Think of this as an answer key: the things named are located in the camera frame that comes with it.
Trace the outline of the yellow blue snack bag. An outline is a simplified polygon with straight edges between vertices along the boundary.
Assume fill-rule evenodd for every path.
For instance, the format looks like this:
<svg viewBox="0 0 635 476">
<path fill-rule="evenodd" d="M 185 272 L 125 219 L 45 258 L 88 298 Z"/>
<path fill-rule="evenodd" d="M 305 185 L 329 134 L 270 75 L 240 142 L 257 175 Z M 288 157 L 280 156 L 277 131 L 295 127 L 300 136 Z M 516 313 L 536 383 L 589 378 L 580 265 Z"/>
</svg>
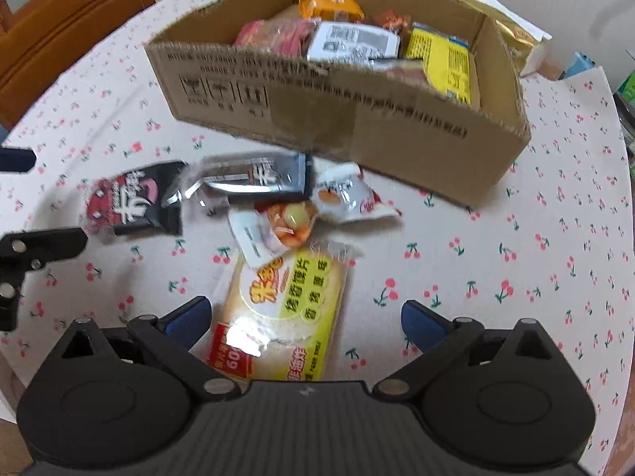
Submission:
<svg viewBox="0 0 635 476">
<path fill-rule="evenodd" d="M 414 23 L 405 57 L 420 60 L 428 83 L 443 95 L 471 103 L 469 45 L 431 27 Z"/>
</svg>

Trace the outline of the orange snack packet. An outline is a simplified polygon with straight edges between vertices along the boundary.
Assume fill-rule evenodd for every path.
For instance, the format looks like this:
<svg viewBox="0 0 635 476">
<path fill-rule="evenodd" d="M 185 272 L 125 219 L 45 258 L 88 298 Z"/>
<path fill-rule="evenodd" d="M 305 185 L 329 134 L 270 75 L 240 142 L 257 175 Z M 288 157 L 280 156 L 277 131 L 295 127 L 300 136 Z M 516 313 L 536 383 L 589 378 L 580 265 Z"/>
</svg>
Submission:
<svg viewBox="0 0 635 476">
<path fill-rule="evenodd" d="M 304 19 L 356 23 L 365 17 L 355 0 L 300 0 L 298 8 L 300 17 Z"/>
</svg>

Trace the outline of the gold tissue box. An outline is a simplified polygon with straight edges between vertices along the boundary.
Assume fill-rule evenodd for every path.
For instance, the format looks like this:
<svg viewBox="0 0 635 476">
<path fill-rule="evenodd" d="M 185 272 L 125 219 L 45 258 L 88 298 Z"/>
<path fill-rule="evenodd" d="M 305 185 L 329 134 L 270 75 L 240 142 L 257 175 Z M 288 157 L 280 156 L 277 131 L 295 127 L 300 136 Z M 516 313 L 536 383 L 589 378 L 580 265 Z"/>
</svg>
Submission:
<svg viewBox="0 0 635 476">
<path fill-rule="evenodd" d="M 538 72 L 547 58 L 552 36 L 498 0 L 461 0 L 491 17 L 521 77 Z"/>
</svg>

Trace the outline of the small fruit candy packet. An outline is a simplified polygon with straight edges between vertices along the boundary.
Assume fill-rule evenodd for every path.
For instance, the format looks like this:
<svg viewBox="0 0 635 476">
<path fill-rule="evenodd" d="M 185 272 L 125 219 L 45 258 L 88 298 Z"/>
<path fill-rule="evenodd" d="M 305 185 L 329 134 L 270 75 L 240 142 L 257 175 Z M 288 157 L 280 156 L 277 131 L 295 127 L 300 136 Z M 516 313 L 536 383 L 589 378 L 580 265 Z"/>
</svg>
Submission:
<svg viewBox="0 0 635 476">
<path fill-rule="evenodd" d="M 250 268 L 259 269 L 307 242 L 318 216 L 310 201 L 233 207 L 231 232 Z"/>
</svg>

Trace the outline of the sausage clear packet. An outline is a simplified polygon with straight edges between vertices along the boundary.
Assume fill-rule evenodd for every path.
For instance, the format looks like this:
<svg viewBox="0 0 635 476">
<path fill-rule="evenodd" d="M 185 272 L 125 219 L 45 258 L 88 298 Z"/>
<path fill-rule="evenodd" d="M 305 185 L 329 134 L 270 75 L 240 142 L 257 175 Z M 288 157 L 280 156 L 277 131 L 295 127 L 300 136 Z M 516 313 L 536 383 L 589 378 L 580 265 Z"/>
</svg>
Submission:
<svg viewBox="0 0 635 476">
<path fill-rule="evenodd" d="M 429 84 L 422 59 L 375 58 L 369 60 L 369 68 L 408 84 Z"/>
</svg>

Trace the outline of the yellow rice cracker pack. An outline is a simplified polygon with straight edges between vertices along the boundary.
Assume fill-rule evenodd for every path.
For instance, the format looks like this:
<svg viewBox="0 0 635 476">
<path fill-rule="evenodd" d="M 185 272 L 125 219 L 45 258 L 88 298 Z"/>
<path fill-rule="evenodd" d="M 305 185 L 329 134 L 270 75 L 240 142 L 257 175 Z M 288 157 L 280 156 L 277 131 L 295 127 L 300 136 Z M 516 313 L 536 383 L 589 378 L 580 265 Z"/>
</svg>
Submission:
<svg viewBox="0 0 635 476">
<path fill-rule="evenodd" d="M 238 258 L 207 364 L 239 380 L 322 378 L 351 262 L 360 251 L 319 241 L 258 269 Z"/>
</svg>

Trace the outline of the black red beef snack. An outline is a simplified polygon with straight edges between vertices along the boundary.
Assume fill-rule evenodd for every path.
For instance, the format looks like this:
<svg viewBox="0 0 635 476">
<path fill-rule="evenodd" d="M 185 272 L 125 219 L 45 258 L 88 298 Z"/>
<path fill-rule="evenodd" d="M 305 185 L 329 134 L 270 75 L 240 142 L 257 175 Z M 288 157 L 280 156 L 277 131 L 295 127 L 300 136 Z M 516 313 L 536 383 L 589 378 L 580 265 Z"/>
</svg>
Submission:
<svg viewBox="0 0 635 476">
<path fill-rule="evenodd" d="M 159 162 L 96 179 L 86 194 L 82 228 L 103 240 L 145 233 L 181 235 L 181 203 L 166 199 L 185 167 L 178 160 Z"/>
</svg>

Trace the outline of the left wooden chair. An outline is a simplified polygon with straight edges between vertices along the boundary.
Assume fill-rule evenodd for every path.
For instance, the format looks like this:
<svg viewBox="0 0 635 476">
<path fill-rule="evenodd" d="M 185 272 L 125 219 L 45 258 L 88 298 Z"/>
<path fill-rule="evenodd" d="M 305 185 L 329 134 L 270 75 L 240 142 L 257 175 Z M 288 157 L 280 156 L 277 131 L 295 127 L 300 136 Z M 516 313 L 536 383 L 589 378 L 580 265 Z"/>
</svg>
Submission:
<svg viewBox="0 0 635 476">
<path fill-rule="evenodd" d="M 11 130 L 58 76 L 155 0 L 47 0 L 1 32 L 1 126 Z"/>
</svg>

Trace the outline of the pink snack packet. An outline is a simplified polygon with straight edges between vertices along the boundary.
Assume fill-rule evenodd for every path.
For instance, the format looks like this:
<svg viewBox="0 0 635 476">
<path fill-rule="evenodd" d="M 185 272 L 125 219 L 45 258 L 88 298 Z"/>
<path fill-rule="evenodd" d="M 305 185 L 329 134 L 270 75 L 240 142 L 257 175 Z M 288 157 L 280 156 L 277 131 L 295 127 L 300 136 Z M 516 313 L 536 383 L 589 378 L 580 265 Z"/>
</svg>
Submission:
<svg viewBox="0 0 635 476">
<path fill-rule="evenodd" d="M 315 18 L 251 21 L 241 28 L 233 46 L 252 47 L 284 57 L 304 57 L 319 24 L 321 21 Z"/>
</svg>

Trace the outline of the cardboard box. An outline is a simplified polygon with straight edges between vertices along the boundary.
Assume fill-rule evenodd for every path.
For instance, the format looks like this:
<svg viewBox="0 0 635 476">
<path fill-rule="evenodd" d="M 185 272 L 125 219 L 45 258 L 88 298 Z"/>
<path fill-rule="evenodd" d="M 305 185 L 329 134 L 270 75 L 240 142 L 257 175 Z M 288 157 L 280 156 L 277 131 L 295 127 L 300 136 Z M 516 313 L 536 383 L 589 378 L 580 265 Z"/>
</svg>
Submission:
<svg viewBox="0 0 635 476">
<path fill-rule="evenodd" d="M 454 0 L 355 0 L 411 16 L 470 46 L 475 104 L 357 65 L 236 44 L 252 21 L 289 17 L 300 0 L 219 0 L 146 46 L 172 115 L 245 138 L 353 161 L 477 205 L 529 145 L 522 89 L 487 15 Z"/>
</svg>

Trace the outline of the dark jerky clear packet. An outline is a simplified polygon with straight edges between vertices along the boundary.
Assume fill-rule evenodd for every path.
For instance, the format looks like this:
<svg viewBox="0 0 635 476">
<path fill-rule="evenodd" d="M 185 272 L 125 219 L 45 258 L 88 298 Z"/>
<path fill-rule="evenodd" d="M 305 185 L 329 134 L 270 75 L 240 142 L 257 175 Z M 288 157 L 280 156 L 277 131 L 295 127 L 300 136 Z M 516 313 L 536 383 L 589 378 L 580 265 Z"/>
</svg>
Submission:
<svg viewBox="0 0 635 476">
<path fill-rule="evenodd" d="M 243 204 L 300 202 L 313 187 L 313 157 L 301 152 L 208 156 L 177 176 L 163 205 L 195 200 L 210 212 Z"/>
</svg>

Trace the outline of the white blue snack packet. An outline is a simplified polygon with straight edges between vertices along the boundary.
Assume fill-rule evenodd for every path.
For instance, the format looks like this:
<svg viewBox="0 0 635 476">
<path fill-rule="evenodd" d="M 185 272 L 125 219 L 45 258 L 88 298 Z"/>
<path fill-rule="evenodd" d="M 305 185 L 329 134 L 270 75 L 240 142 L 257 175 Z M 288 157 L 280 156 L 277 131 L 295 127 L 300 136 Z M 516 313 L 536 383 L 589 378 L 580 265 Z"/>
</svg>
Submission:
<svg viewBox="0 0 635 476">
<path fill-rule="evenodd" d="M 367 65 L 372 59 L 396 58 L 399 47 L 399 36 L 380 27 L 323 21 L 313 33 L 306 58 Z"/>
</svg>

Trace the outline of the light blue small box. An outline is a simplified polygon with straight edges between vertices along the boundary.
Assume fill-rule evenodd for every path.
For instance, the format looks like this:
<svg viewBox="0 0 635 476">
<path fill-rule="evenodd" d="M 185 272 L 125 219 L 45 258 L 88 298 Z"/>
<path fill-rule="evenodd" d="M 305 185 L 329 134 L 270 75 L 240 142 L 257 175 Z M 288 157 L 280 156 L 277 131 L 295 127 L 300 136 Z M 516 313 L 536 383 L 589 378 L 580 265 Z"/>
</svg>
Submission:
<svg viewBox="0 0 635 476">
<path fill-rule="evenodd" d="M 560 80 L 568 79 L 579 73 L 588 71 L 596 67 L 596 62 L 589 56 L 581 53 L 573 53 L 570 64 L 562 71 Z"/>
</svg>

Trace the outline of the orange foil snack bag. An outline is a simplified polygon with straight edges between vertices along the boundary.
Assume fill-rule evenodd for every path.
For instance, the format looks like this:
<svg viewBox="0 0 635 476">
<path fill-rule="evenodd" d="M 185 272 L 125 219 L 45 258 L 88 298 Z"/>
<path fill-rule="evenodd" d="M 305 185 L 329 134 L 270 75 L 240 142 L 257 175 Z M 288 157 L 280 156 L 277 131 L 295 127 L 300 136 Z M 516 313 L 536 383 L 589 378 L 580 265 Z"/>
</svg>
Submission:
<svg viewBox="0 0 635 476">
<path fill-rule="evenodd" d="M 393 10 L 387 10 L 379 14 L 372 15 L 370 21 L 373 25 L 401 35 L 411 26 L 411 16 L 406 14 L 398 14 Z"/>
</svg>

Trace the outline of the cherry print tablecloth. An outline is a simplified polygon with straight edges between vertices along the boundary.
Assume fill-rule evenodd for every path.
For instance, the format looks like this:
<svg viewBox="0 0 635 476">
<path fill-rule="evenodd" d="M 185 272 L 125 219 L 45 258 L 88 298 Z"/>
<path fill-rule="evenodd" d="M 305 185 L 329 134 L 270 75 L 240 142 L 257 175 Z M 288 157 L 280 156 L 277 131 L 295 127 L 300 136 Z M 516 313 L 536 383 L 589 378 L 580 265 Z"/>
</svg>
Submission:
<svg viewBox="0 0 635 476">
<path fill-rule="evenodd" d="M 80 224 L 101 177 L 154 162 L 194 162 L 253 143 L 176 121 L 145 44 L 214 0 L 162 0 L 132 18 L 59 77 L 9 135 L 38 157 L 1 179 L 3 232 Z M 538 319 L 596 407 L 582 465 L 607 466 L 629 385 L 634 335 L 631 184 L 626 149 L 602 69 L 552 82 L 527 77 L 532 140 L 482 206 L 368 173 L 396 221 L 326 226 L 355 247 L 326 372 L 375 382 L 417 356 L 399 310 L 417 299 L 441 314 L 493 328 Z M 17 329 L 1 338 L 1 378 L 29 382 L 74 318 L 117 327 L 191 297 L 219 301 L 239 252 L 225 218 L 189 205 L 179 236 L 92 238 L 70 261 L 30 273 Z"/>
</svg>

